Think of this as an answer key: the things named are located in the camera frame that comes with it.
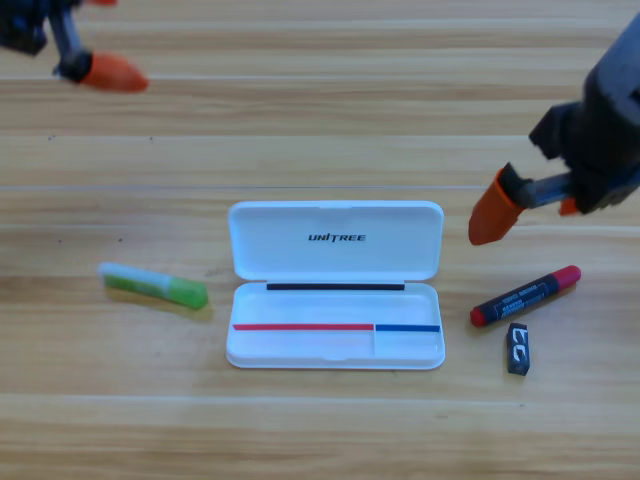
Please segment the white case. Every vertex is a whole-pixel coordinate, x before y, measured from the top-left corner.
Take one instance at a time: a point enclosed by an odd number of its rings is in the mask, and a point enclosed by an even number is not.
[[[254,282],[235,292],[229,362],[241,368],[440,366],[445,341],[438,294],[417,282],[438,270],[443,223],[442,209],[426,201],[234,205],[229,229],[235,271]],[[265,323],[419,325],[439,331],[234,329]]]

